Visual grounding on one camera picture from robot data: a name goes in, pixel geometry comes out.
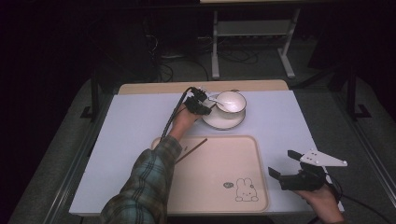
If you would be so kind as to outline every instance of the black cable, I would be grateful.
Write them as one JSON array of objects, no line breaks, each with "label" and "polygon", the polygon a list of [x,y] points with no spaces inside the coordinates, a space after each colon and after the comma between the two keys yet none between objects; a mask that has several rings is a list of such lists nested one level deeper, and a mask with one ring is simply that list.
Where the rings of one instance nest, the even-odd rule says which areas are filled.
[{"label": "black cable", "polygon": [[168,133],[169,126],[171,125],[172,120],[175,118],[175,116],[176,116],[176,114],[177,114],[178,108],[179,108],[179,107],[181,106],[181,104],[183,103],[183,100],[184,100],[184,98],[186,97],[187,92],[188,92],[189,90],[191,90],[191,89],[192,89],[192,87],[188,87],[188,88],[183,92],[183,94],[181,95],[180,100],[179,100],[178,103],[177,103],[177,106],[175,107],[174,111],[172,112],[171,117],[169,118],[168,122],[167,122],[166,125],[165,125],[165,128],[163,129],[163,135],[161,136],[161,140],[163,140],[163,139],[165,138],[166,134]]},{"label": "black cable", "polygon": [[319,221],[319,217],[312,218],[307,224],[315,224]]},{"label": "black cable", "polygon": [[[174,70],[172,69],[172,67],[170,67],[169,65],[166,65],[166,64],[160,64],[160,66],[164,66],[164,67],[166,67],[167,69],[169,69],[170,70],[170,74],[169,73],[166,73],[166,72],[164,72],[163,70],[161,70],[160,71],[160,78],[161,78],[161,82],[163,81],[163,82],[169,82],[169,81],[173,81],[173,76],[174,76]],[[166,79],[166,80],[163,80],[163,75],[162,75],[162,73],[164,73],[164,74],[166,74],[166,75],[168,75],[169,76],[169,78],[168,79]]]},{"label": "black cable", "polygon": [[385,217],[384,215],[382,215],[380,212],[376,211],[372,206],[370,206],[370,205],[368,205],[368,204],[365,204],[365,203],[362,203],[362,202],[360,202],[360,201],[358,201],[358,200],[356,200],[356,199],[354,199],[354,198],[352,198],[352,197],[349,197],[349,196],[347,196],[347,195],[345,195],[345,194],[343,194],[343,197],[346,198],[346,199],[349,199],[350,201],[352,201],[352,202],[354,202],[354,203],[357,203],[357,204],[359,204],[359,205],[361,205],[361,206],[367,208],[368,210],[370,210],[370,211],[376,213],[379,217],[382,217],[382,219],[384,219],[384,221],[386,221],[388,224],[392,224],[392,222],[391,222],[387,217]]},{"label": "black cable", "polygon": [[[199,55],[212,53],[212,51],[213,51],[213,38],[209,37],[209,39],[211,40],[209,44],[207,44],[206,46],[203,46],[203,47],[198,49]],[[228,39],[228,36],[225,36],[220,42],[218,41],[218,47],[220,45],[222,45],[227,39]]]},{"label": "black cable", "polygon": [[[232,63],[243,63],[243,64],[255,64],[259,61],[259,52],[253,52],[252,55],[250,55],[248,52],[246,52],[245,50],[238,50],[240,52],[243,52],[246,54],[246,58],[244,59],[240,59],[236,56],[234,56],[232,53],[226,53],[224,51],[218,51],[218,55],[220,56],[220,58],[232,62]],[[248,60],[254,58],[254,61],[251,63],[248,63]]]},{"label": "black cable", "polygon": [[175,117],[176,117],[178,114],[180,114],[181,111],[183,111],[183,110],[185,110],[185,109],[187,109],[187,107],[184,107],[184,108],[182,108],[181,110],[177,111],[177,113],[175,114]]},{"label": "black cable", "polygon": [[[245,53],[247,55],[247,57],[246,57],[246,59],[238,59],[237,57],[230,54],[230,56],[235,58],[237,62],[239,61],[239,63],[244,63],[244,64],[255,64],[259,61],[259,52],[254,52],[253,50],[248,50],[248,48],[241,41],[239,41],[239,45],[242,47],[242,49],[239,51]],[[255,58],[255,61],[253,63],[247,63],[247,61],[253,57]]]},{"label": "black cable", "polygon": [[163,62],[163,63],[175,63],[175,62],[190,62],[190,63],[198,64],[199,66],[201,66],[203,68],[203,70],[205,72],[206,81],[209,81],[209,74],[207,73],[206,68],[201,63],[198,63],[195,60],[186,59],[186,58],[175,58],[175,59],[167,59],[167,61]]},{"label": "black cable", "polygon": [[329,178],[332,180],[334,186],[338,188],[338,191],[337,191],[337,193],[338,193],[338,201],[340,201],[341,198],[343,198],[343,197],[346,198],[346,199],[349,199],[350,201],[352,201],[354,203],[357,203],[357,204],[365,207],[366,209],[372,211],[373,213],[377,214],[379,217],[384,219],[384,221],[386,221],[388,224],[392,224],[392,222],[387,217],[382,215],[380,212],[376,211],[372,206],[370,206],[368,204],[365,204],[365,203],[362,203],[359,200],[356,200],[356,199],[354,199],[354,198],[352,198],[350,196],[345,195],[340,183],[338,182],[338,180],[335,179],[333,176],[331,176],[329,174],[326,174],[326,175],[328,175]]}]

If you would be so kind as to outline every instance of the saucer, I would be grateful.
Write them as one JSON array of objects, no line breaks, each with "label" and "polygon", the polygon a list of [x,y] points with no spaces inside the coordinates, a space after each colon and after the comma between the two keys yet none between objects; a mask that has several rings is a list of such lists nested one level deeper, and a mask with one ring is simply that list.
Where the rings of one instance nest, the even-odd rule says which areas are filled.
[{"label": "saucer", "polygon": [[[209,101],[209,100],[205,100],[203,102],[203,105],[207,106],[209,108],[215,104],[216,104],[215,102]],[[229,129],[237,126],[238,124],[240,124],[242,122],[242,120],[244,120],[246,111],[244,111],[243,113],[241,113],[240,116],[238,116],[234,119],[225,119],[220,114],[221,114],[221,111],[219,110],[219,108],[216,106],[213,106],[212,112],[209,115],[203,116],[202,119],[204,120],[204,122],[206,122],[208,125],[212,126],[215,129],[229,130]]]}]

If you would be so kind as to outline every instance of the floor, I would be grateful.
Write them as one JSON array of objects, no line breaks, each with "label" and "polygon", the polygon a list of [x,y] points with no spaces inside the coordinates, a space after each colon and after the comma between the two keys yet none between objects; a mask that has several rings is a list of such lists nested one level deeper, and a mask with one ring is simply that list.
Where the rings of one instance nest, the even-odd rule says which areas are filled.
[{"label": "floor", "polygon": [[[210,39],[199,41],[199,57],[179,55],[172,50],[163,55],[162,80],[211,80],[210,52],[205,47]],[[219,59],[220,80],[284,79],[291,87],[319,72],[307,67],[316,40],[296,39],[288,53],[296,78],[286,78],[276,51],[283,41],[282,38],[223,40]],[[357,82],[357,105],[364,105],[372,117],[353,121],[345,110],[346,88],[338,92],[327,89],[331,77],[328,75],[305,89],[294,90],[315,143],[324,153],[348,161],[347,168],[328,168],[341,183],[346,196],[370,205],[389,220],[396,220],[395,191],[392,191],[395,190],[392,180],[396,179],[396,164],[393,162],[396,158],[396,124],[375,99],[370,86],[360,79]],[[82,119],[82,111],[91,105],[91,82],[87,80],[81,87],[9,223],[99,222],[96,217],[70,215],[68,207],[111,98],[109,94],[100,94],[101,110],[95,122]],[[343,198],[342,203],[349,223],[387,223],[348,198]],[[270,218],[275,223],[307,223],[314,216],[290,214]],[[245,221],[267,223],[264,217],[247,218]]]}]

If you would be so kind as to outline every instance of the white table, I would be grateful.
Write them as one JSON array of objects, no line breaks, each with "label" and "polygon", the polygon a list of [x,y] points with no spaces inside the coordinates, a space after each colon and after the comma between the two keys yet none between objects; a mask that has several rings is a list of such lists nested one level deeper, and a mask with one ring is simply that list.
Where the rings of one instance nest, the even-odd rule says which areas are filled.
[{"label": "white table", "polygon": [[[241,124],[229,131],[219,131],[198,120],[186,135],[242,134],[254,137],[261,154],[262,171],[269,198],[269,206],[263,213],[311,212],[310,206],[305,201],[293,192],[281,190],[277,180],[268,175],[269,166],[282,175],[297,174],[300,169],[299,162],[289,158],[287,151],[292,149],[304,154],[311,148],[316,149],[293,92],[241,91],[241,93],[247,99],[247,115]],[[131,173],[136,158],[144,149],[150,148],[154,139],[161,136],[180,96],[180,93],[143,93],[114,97],[70,207],[70,213],[80,216],[100,214],[106,202],[119,193]]]}]

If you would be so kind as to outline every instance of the person's arm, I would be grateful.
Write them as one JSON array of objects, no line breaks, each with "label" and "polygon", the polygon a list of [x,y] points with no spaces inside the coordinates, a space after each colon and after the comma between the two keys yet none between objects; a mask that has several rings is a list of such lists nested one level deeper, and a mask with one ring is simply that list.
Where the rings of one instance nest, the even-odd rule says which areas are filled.
[{"label": "person's arm", "polygon": [[169,134],[154,148],[142,152],[120,194],[101,213],[103,223],[165,223],[166,205],[175,161],[181,152],[179,140],[201,116],[182,105]]},{"label": "person's arm", "polygon": [[314,191],[295,190],[306,199],[323,223],[346,223],[329,186]]}]

